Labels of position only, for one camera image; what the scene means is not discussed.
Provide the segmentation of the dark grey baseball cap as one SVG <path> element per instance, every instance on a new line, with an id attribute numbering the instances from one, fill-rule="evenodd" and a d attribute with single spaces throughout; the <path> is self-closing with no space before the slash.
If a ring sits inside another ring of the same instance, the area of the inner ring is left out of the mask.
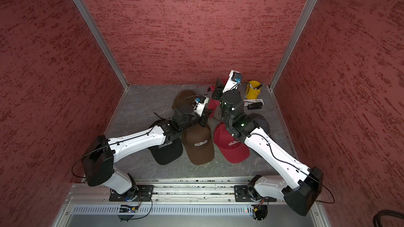
<path id="1" fill-rule="evenodd" d="M 250 114 L 250 117 L 258 123 L 258 125 L 263 128 L 263 130 L 269 135 L 270 134 L 270 125 L 268 121 L 265 119 L 264 116 L 257 114 L 257 113 L 252 113 Z"/>

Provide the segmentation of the red baseball cap back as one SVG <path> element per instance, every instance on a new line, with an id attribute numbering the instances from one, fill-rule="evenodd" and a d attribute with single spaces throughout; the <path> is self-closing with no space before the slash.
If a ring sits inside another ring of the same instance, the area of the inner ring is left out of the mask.
<path id="1" fill-rule="evenodd" d="M 195 90 L 195 92 L 197 94 L 202 94 L 202 95 L 206 94 L 209 96 L 210 100 L 209 100 L 209 104 L 208 104 L 208 109 L 212 110 L 212 113 L 209 115 L 209 118 L 214 117 L 215 110 L 219 105 L 219 101 L 214 100 L 212 98 L 212 94 L 215 90 L 215 86 L 216 86 L 216 82 L 213 82 L 211 84 L 202 84 L 202 85 L 198 85 Z"/>

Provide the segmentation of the brown baseball cap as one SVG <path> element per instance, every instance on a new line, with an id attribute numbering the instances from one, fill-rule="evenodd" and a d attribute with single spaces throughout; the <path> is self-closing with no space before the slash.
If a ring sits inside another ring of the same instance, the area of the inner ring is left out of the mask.
<path id="1" fill-rule="evenodd" d="M 197 95 L 192 90 L 182 90 L 175 97 L 171 108 L 175 110 L 183 107 L 184 105 L 192 105 L 196 96 Z"/>
<path id="2" fill-rule="evenodd" d="M 196 124 L 182 133 L 182 144 L 194 165 L 203 165 L 214 159 L 215 150 L 209 126 Z"/>

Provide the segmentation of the red baseball cap front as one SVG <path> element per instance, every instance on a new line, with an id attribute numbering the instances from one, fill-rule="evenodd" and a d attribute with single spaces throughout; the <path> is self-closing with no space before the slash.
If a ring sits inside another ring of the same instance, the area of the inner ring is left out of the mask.
<path id="1" fill-rule="evenodd" d="M 232 164 L 243 162 L 250 156 L 249 148 L 239 140 L 235 139 L 227 131 L 224 123 L 219 124 L 215 128 L 213 141 L 225 159 Z"/>

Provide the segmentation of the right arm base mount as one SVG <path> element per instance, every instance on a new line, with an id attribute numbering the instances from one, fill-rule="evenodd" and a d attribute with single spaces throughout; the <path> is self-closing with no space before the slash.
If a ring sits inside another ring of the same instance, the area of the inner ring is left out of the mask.
<path id="1" fill-rule="evenodd" d="M 234 194 L 236 202 L 253 202 L 253 203 L 259 203 L 261 201 L 277 202 L 277 199 L 272 197 L 262 197 L 253 187 L 244 185 L 235 185 Z"/>

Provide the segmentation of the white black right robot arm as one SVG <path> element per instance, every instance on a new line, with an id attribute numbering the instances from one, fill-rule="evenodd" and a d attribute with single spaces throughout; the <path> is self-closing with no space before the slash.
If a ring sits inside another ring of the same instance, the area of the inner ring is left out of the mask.
<path id="1" fill-rule="evenodd" d="M 244 112 L 244 101 L 237 90 L 239 83 L 229 79 L 216 81 L 212 98 L 220 102 L 221 120 L 229 134 L 257 152 L 282 177 L 280 188 L 269 189 L 263 177 L 256 179 L 253 192 L 261 197 L 279 198 L 297 214 L 307 215 L 323 189 L 323 172 L 308 167 L 280 147 L 256 120 Z"/>

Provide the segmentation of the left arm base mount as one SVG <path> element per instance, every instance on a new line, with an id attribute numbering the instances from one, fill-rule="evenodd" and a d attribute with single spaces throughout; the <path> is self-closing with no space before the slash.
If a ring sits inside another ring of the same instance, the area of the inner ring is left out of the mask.
<path id="1" fill-rule="evenodd" d="M 153 185 L 137 185 L 137 189 L 131 188 L 124 194 L 118 194 L 110 189 L 110 202 L 150 202 L 154 192 Z"/>

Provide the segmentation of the black baseball cap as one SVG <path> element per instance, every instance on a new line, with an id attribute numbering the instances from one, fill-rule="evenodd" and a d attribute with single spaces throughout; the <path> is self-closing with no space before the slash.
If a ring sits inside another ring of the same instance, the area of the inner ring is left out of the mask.
<path id="1" fill-rule="evenodd" d="M 183 145 L 181 138 L 168 141 L 167 139 L 158 146 L 149 147 L 154 160 L 159 165 L 167 165 L 178 159 L 183 154 Z"/>

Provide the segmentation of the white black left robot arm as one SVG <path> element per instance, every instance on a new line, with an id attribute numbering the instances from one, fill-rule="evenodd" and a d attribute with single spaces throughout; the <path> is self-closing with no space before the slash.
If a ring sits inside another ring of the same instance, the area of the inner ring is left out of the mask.
<path id="1" fill-rule="evenodd" d="M 132 176 L 115 168 L 115 163 L 138 151 L 179 139 L 183 131 L 196 124 L 205 126 L 212 112 L 202 104 L 185 105 L 175 109 L 173 118 L 144 131 L 109 139 L 98 136 L 81 158 L 88 186 L 109 187 L 120 195 L 136 192 Z"/>

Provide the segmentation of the red baseball cap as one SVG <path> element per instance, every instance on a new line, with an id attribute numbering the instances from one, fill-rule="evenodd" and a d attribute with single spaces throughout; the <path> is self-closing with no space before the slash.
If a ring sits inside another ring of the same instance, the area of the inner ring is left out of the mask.
<path id="1" fill-rule="evenodd" d="M 214 100 L 212 98 L 212 94 L 215 90 L 215 86 L 216 86 L 216 82 L 213 82 L 211 84 L 202 84 L 202 85 L 198 85 L 195 90 L 195 92 L 197 94 L 202 94 L 202 95 L 206 94 L 209 96 L 210 100 L 209 100 L 209 104 L 208 104 L 208 109 L 212 110 L 212 113 L 209 115 L 209 118 L 214 117 L 215 110 L 219 105 L 219 101 Z"/>
<path id="2" fill-rule="evenodd" d="M 219 124 L 215 128 L 213 141 L 225 159 L 232 164 L 243 162 L 250 156 L 249 148 L 239 140 L 235 139 L 227 131 L 224 123 Z"/>

